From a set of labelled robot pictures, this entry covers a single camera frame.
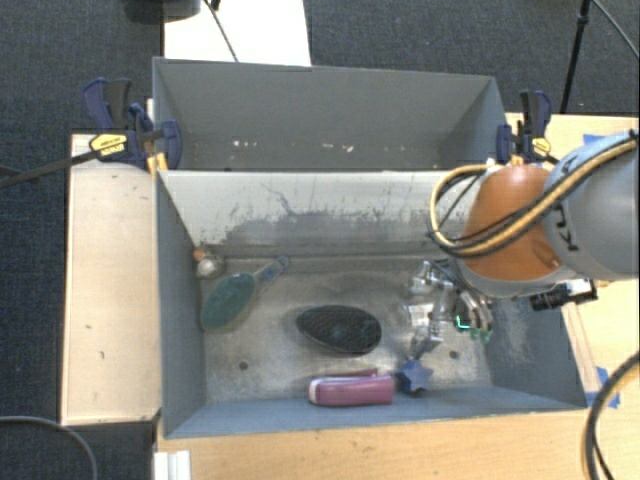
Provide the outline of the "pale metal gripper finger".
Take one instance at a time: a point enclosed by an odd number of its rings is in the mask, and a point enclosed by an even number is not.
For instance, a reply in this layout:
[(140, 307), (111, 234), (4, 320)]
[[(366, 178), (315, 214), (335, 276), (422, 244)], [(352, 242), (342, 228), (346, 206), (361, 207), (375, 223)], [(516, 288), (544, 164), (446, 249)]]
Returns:
[(408, 358), (420, 360), (444, 342), (441, 315), (431, 303), (405, 304), (402, 309), (411, 330)]
[(442, 273), (428, 260), (424, 260), (407, 283), (407, 293), (411, 296), (426, 296), (442, 289), (446, 280)]

